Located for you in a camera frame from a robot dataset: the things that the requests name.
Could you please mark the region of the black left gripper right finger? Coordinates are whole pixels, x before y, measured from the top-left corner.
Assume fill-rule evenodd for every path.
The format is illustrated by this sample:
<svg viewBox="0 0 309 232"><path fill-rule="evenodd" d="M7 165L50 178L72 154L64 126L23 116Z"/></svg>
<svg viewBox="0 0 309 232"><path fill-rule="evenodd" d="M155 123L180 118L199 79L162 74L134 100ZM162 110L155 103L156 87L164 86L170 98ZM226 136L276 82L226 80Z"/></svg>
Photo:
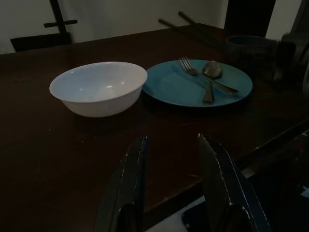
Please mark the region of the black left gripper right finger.
<svg viewBox="0 0 309 232"><path fill-rule="evenodd" d="M204 196L212 232L270 232L253 187L218 142L197 136Z"/></svg>

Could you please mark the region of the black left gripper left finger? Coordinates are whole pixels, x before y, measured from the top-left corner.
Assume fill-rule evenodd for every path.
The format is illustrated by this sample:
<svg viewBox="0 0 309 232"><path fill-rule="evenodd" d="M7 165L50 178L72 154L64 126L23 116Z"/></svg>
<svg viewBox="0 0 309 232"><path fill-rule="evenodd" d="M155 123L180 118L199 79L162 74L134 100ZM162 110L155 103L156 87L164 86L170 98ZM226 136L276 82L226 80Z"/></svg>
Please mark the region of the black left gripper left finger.
<svg viewBox="0 0 309 232"><path fill-rule="evenodd" d="M147 137L133 142L108 180L93 225L94 232L141 232Z"/></svg>

